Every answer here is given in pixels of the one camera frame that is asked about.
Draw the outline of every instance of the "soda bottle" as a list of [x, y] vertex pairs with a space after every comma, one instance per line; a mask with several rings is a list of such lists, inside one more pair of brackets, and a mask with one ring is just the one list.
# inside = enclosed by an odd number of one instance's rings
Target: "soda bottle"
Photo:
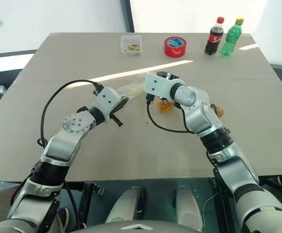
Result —
[[222, 35], [224, 33], [223, 25], [224, 17], [218, 17], [216, 21], [216, 25], [214, 25], [209, 34], [208, 43], [205, 46], [204, 52], [208, 55], [215, 54], [217, 51], [217, 47], [220, 43]]
[[233, 25], [226, 36], [225, 43], [222, 47], [221, 54], [230, 55], [234, 51], [234, 47], [236, 46], [239, 37], [241, 36], [242, 29], [241, 25], [243, 23], [242, 18], [237, 18], [235, 25]]

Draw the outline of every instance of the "beige tabletop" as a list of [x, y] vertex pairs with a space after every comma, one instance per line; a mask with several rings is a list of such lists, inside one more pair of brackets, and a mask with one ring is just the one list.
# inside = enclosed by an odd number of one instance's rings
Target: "beige tabletop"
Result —
[[[186, 39], [182, 58], [164, 55], [163, 41], [170, 34], [142, 34], [139, 57], [120, 53], [119, 33], [51, 34], [0, 101], [0, 181], [21, 181], [39, 159], [42, 109], [57, 88], [74, 79], [97, 78], [178, 61], [193, 61], [164, 68], [186, 84], [208, 92], [221, 106], [223, 124], [240, 145], [259, 175], [282, 174], [282, 83], [258, 48], [238, 50], [232, 56], [203, 53], [206, 34], [176, 34]], [[254, 44], [244, 34], [237, 48]], [[117, 89], [137, 75], [102, 82]], [[50, 139], [62, 118], [94, 101], [91, 85], [63, 90], [51, 103], [45, 120]], [[153, 118], [170, 129], [183, 129], [181, 113], [166, 114], [151, 105]], [[131, 99], [117, 113], [124, 123], [101, 124], [82, 141], [68, 181], [127, 180], [213, 176], [202, 143], [193, 135], [164, 132], [152, 125], [145, 93]]]

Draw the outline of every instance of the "silver robot arm segment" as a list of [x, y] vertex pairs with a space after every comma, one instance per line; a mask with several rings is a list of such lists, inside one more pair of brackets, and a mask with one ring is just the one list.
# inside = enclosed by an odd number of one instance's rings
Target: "silver robot arm segment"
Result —
[[118, 107], [121, 102], [116, 91], [104, 87], [89, 109], [83, 107], [64, 118], [58, 134], [49, 141], [32, 175], [25, 181], [7, 220], [0, 223], [0, 231], [35, 233], [50, 229], [59, 206], [55, 197], [63, 187], [81, 140], [97, 125], [116, 118], [114, 112], [123, 106]]
[[208, 94], [186, 86], [181, 79], [169, 80], [154, 73], [147, 74], [144, 91], [180, 104], [188, 128], [207, 149], [214, 176], [234, 196], [243, 232], [281, 233], [282, 204], [258, 185], [257, 173], [210, 107]]

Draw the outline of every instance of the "tape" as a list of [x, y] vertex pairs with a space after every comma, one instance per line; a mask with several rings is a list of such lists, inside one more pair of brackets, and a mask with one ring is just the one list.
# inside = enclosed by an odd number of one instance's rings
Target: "tape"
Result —
[[186, 50], [186, 40], [172, 36], [165, 39], [165, 54], [169, 57], [182, 57]]

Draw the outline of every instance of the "small plastic container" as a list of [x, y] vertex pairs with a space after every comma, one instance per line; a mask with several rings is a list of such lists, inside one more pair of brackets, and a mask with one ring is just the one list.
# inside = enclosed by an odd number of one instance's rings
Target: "small plastic container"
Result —
[[120, 48], [121, 48], [122, 54], [126, 56], [141, 55], [142, 36], [140, 35], [121, 36]]

